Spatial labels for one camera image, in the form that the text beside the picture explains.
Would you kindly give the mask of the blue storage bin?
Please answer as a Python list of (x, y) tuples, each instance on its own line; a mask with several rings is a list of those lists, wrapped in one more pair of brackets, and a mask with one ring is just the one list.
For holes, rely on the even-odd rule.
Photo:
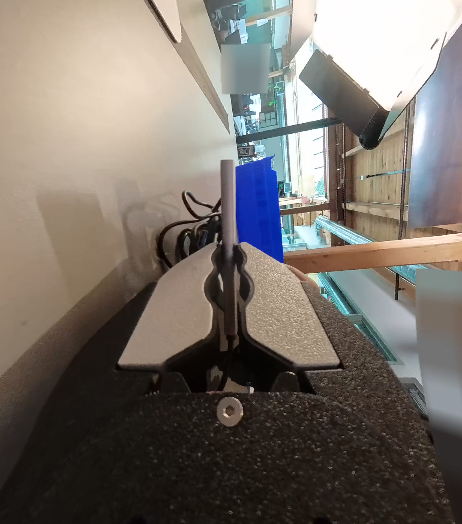
[(239, 243), (248, 243), (283, 263), (277, 172), (273, 156), (236, 167)]

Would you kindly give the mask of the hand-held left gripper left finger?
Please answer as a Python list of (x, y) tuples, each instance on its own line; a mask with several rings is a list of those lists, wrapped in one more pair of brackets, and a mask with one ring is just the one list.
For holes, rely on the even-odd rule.
[(217, 256), (210, 244), (157, 282), (122, 355), (123, 370), (175, 370), (220, 351)]

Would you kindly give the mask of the dark brown panel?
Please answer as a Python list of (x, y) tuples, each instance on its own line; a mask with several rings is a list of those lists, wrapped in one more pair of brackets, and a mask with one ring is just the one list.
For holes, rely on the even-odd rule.
[(409, 229), (462, 223), (462, 24), (416, 98)]

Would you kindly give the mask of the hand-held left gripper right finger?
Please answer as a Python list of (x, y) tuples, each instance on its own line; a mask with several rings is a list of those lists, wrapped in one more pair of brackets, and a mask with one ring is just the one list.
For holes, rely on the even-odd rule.
[(235, 253), (247, 341), (291, 370), (338, 368), (340, 359), (298, 276), (247, 242)]

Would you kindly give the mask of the grey usb hub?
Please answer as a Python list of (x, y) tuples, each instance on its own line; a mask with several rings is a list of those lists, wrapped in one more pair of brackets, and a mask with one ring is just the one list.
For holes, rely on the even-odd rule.
[(235, 246), (236, 173), (233, 160), (221, 161), (221, 277), (223, 281), (224, 332), (229, 341), (238, 335), (238, 288)]

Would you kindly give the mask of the wooden beam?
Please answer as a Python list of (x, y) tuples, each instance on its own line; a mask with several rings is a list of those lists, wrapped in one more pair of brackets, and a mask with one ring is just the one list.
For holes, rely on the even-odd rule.
[(462, 234), (400, 239), (286, 252), (284, 262), (303, 273), (338, 272), (462, 261)]

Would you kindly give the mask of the studio light panel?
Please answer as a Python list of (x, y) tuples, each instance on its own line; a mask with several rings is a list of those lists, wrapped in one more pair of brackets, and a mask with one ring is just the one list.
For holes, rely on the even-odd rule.
[(345, 124), (362, 148), (376, 148), (462, 24), (462, 1), (290, 1), (260, 18), (286, 10), (289, 58), (313, 42), (299, 79), (333, 116), (239, 136), (237, 144)]

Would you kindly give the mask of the white lamp stand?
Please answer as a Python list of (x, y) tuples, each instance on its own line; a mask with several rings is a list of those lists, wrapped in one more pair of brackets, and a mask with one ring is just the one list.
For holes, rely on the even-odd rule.
[(177, 1), (146, 1), (174, 43), (182, 42), (182, 24)]

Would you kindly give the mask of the silver ventilation duct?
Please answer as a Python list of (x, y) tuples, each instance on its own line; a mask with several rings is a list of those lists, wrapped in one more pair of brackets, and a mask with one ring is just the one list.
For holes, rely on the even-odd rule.
[(376, 242), (376, 240), (366, 235), (356, 232), (355, 230), (334, 222), (327, 217), (319, 215), (315, 219), (315, 229), (322, 228), (339, 239), (347, 242), (349, 245), (362, 245)]

